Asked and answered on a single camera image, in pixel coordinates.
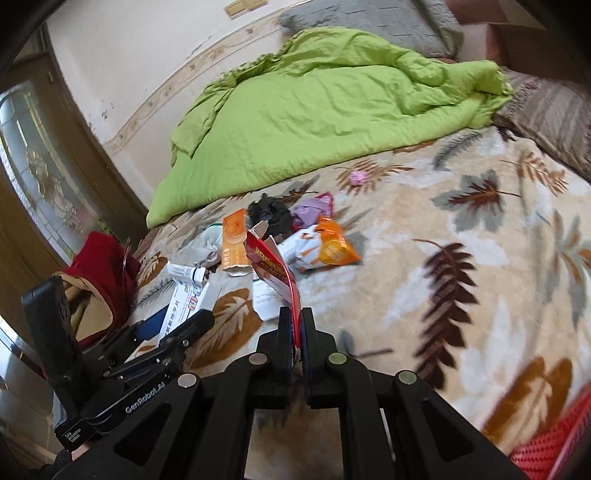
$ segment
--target frosted glass panel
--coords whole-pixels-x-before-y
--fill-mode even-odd
[[[0,95],[0,156],[16,194],[50,245],[70,263],[91,231],[106,232],[48,130],[33,84]]]

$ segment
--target decorative wallpaper border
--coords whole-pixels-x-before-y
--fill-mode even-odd
[[[117,134],[103,145],[105,151],[109,155],[120,151],[166,102],[218,62],[261,38],[283,30],[283,27],[279,25],[278,17],[285,10],[287,8],[273,12],[236,30],[180,67],[139,106]]]

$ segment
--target orange box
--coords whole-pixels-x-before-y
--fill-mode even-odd
[[[237,277],[252,271],[251,262],[246,256],[246,210],[231,213],[222,221],[222,270]]]

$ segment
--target red cloth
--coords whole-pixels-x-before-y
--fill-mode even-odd
[[[530,480],[551,480],[573,453],[591,423],[591,383],[579,395],[564,416],[547,432],[517,447],[510,455]]]
[[[91,232],[64,273],[84,278],[97,289],[113,314],[112,327],[122,326],[128,316],[129,306],[135,293],[135,277],[140,263],[129,252],[123,261],[125,248],[115,237]]]

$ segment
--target floral blanket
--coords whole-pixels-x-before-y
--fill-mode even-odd
[[[369,174],[351,186],[355,170]],[[591,378],[591,186],[530,140],[494,127],[322,168],[182,214],[140,246],[132,320],[170,300],[168,260],[199,261],[204,229],[259,200],[331,192],[362,262],[297,276],[317,327],[368,368],[417,371],[503,452],[547,430]],[[250,276],[216,271],[216,323],[188,370],[222,371],[276,328]],[[288,411],[258,411],[246,477],[342,476],[336,411],[311,411],[294,369]]]

